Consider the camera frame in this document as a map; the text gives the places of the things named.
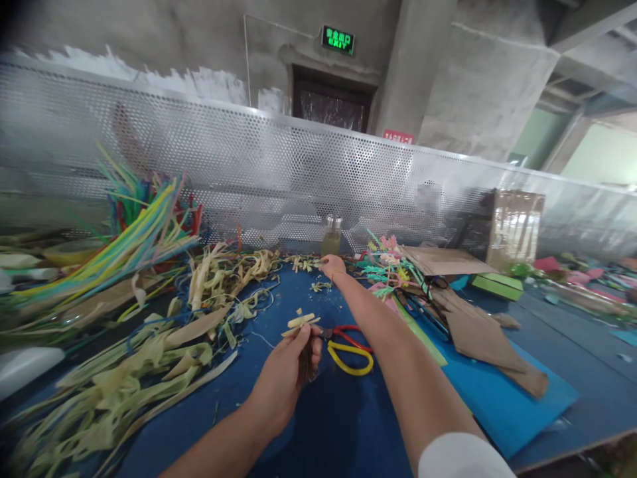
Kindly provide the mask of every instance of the doorway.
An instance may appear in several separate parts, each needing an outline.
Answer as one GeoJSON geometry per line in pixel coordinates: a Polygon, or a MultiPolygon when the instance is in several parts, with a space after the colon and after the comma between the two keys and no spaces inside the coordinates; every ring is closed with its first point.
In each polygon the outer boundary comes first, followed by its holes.
{"type": "Polygon", "coordinates": [[[366,133],[376,87],[293,65],[296,118],[366,133]]]}

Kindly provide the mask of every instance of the glass bottle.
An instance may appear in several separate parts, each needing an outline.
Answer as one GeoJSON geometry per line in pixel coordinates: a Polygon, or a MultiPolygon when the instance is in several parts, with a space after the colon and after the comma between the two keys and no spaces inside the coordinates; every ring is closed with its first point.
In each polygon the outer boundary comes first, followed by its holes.
{"type": "Polygon", "coordinates": [[[340,249],[340,236],[342,234],[343,218],[330,214],[327,216],[327,225],[325,226],[325,235],[320,245],[321,256],[328,254],[338,254],[340,249]]]}

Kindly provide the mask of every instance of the scissors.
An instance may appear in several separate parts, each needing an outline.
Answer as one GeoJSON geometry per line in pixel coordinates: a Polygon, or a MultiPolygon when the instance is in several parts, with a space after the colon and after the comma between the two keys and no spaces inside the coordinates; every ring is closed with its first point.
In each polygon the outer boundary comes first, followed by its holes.
{"type": "Polygon", "coordinates": [[[334,362],[336,362],[336,365],[338,365],[341,370],[343,370],[345,373],[348,373],[349,375],[354,375],[354,376],[364,376],[372,371],[372,367],[374,366],[374,359],[372,358],[372,353],[374,351],[370,347],[365,347],[364,345],[356,342],[352,337],[348,336],[345,333],[346,331],[360,332],[360,329],[357,326],[339,325],[338,327],[335,327],[333,329],[323,329],[322,327],[319,327],[319,329],[320,329],[320,334],[318,335],[328,340],[327,351],[330,353],[330,355],[334,359],[334,362]],[[343,339],[347,340],[350,344],[352,344],[353,347],[351,347],[350,345],[343,345],[343,344],[333,342],[331,340],[333,335],[338,335],[339,337],[342,337],[343,339]],[[366,357],[369,360],[369,363],[364,368],[351,368],[343,363],[340,357],[336,354],[335,350],[362,355],[363,357],[366,357]]]}

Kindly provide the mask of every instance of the blue tabletop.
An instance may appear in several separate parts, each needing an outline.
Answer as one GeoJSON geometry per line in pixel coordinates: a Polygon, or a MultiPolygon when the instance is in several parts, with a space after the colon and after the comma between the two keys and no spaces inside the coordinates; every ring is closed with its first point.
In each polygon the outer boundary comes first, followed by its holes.
{"type": "MultiPolygon", "coordinates": [[[[321,317],[323,327],[354,322],[338,290],[318,294],[310,290],[318,272],[294,274],[288,269],[286,265],[281,285],[273,290],[273,305],[245,324],[238,359],[216,380],[147,424],[131,440],[118,476],[157,476],[215,421],[246,400],[271,350],[252,332],[275,345],[298,308],[321,317]]],[[[548,304],[535,291],[525,293],[517,303],[471,287],[460,295],[489,312],[507,311],[515,317],[522,330],[507,332],[509,338],[580,394],[564,413],[563,426],[540,433],[509,460],[514,470],[573,453],[637,426],[634,364],[616,357],[617,353],[637,354],[612,336],[606,325],[548,304]]],[[[362,358],[352,355],[346,361],[363,366],[358,359],[362,358]]],[[[50,388],[41,390],[29,402],[48,394],[50,388]]],[[[251,476],[326,474],[408,476],[411,471],[380,368],[376,365],[370,375],[353,377],[324,353],[318,377],[303,390],[292,422],[265,450],[251,476]]]]}

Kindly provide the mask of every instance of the concrete pillar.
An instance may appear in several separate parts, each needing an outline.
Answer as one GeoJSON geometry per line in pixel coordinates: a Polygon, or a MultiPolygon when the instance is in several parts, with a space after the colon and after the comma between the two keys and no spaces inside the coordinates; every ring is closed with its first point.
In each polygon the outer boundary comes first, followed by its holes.
{"type": "Polygon", "coordinates": [[[537,2],[459,1],[417,143],[506,161],[558,56],[537,2]]]}
{"type": "Polygon", "coordinates": [[[376,119],[376,134],[393,129],[418,137],[457,0],[403,0],[376,119]]]}
{"type": "Polygon", "coordinates": [[[542,166],[545,173],[561,174],[571,160],[575,150],[589,132],[593,120],[583,115],[583,107],[573,115],[562,137],[555,144],[553,151],[542,166]]]}

